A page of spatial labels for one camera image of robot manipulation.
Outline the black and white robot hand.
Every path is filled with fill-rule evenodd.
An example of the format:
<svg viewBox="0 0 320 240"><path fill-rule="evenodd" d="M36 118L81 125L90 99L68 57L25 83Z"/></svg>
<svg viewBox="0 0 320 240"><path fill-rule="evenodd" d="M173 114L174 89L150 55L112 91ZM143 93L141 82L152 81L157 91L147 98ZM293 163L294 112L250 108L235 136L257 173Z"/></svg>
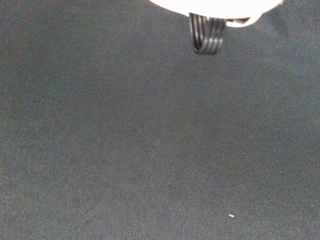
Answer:
<svg viewBox="0 0 320 240"><path fill-rule="evenodd" d="M226 27L254 24L282 0L152 0L153 4L189 18L195 53L214 55L224 41Z"/></svg>

